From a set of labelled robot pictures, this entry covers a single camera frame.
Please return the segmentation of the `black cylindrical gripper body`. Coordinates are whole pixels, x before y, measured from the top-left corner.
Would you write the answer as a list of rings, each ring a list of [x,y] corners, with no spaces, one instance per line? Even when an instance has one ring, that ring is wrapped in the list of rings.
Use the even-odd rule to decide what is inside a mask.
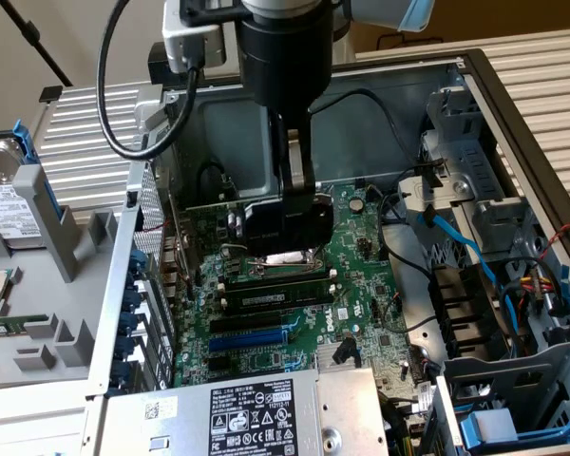
[[[237,23],[241,81],[257,104],[301,117],[332,75],[333,16],[250,17]]]

